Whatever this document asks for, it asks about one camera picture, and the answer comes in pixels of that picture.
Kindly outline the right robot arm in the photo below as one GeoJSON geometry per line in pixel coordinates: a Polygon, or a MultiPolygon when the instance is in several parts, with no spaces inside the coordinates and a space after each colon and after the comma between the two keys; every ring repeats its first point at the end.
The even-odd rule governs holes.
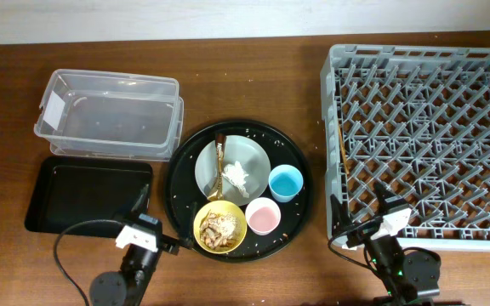
{"type": "Polygon", "coordinates": [[[336,195],[330,196],[334,223],[328,241],[330,251],[368,269],[382,281],[387,295],[375,298],[375,305],[432,305],[433,298],[440,294],[441,257],[421,247],[401,247],[396,235],[407,226],[411,207],[380,183],[374,185],[374,192],[379,202],[378,214],[362,224],[353,223],[336,195]],[[333,248],[333,243],[343,237],[347,248],[363,247],[364,263],[333,248]]]}

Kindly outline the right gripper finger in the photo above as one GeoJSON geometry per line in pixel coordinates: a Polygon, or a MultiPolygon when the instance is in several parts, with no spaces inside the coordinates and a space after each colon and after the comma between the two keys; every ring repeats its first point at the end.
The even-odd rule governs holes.
{"type": "Polygon", "coordinates": [[[379,202],[380,212],[395,213],[407,207],[407,201],[403,197],[387,190],[381,183],[375,183],[373,187],[379,202]]]}
{"type": "Polygon", "coordinates": [[[336,195],[330,195],[332,211],[332,232],[344,231],[352,225],[347,206],[340,203],[336,195]]]}

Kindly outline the blue plastic cup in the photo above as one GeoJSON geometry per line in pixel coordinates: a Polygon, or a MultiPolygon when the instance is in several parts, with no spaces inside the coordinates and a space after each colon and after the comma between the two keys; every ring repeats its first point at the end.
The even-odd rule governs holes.
{"type": "Polygon", "coordinates": [[[273,168],[268,185],[273,198],[278,202],[290,202],[304,187],[301,171],[291,165],[283,164],[273,168]]]}

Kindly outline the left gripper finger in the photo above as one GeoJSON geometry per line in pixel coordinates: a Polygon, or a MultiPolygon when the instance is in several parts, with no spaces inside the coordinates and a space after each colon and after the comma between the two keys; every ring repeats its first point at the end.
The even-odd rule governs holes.
{"type": "Polygon", "coordinates": [[[179,243],[186,249],[194,247],[194,219],[197,214],[197,204],[191,203],[189,208],[188,217],[179,229],[179,243]]]}
{"type": "Polygon", "coordinates": [[[150,185],[146,184],[140,190],[139,196],[130,211],[132,214],[147,213],[150,201],[150,189],[150,185]]]}

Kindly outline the pink plastic cup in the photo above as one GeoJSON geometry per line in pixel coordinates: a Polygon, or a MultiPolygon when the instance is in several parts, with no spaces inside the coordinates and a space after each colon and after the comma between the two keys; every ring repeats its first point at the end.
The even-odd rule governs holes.
{"type": "Polygon", "coordinates": [[[256,235],[268,235],[279,225],[282,215],[272,199],[259,197],[247,205],[245,217],[248,227],[256,235]]]}

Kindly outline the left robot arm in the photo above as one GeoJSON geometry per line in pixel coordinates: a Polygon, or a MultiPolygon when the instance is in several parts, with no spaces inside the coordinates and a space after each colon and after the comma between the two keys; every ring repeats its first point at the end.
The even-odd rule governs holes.
{"type": "Polygon", "coordinates": [[[131,211],[117,219],[122,229],[116,247],[127,252],[118,271],[104,272],[91,282],[88,295],[93,305],[139,305],[161,255],[193,248],[191,234],[182,238],[165,235],[162,222],[144,212],[149,190],[144,186],[131,211]]]}

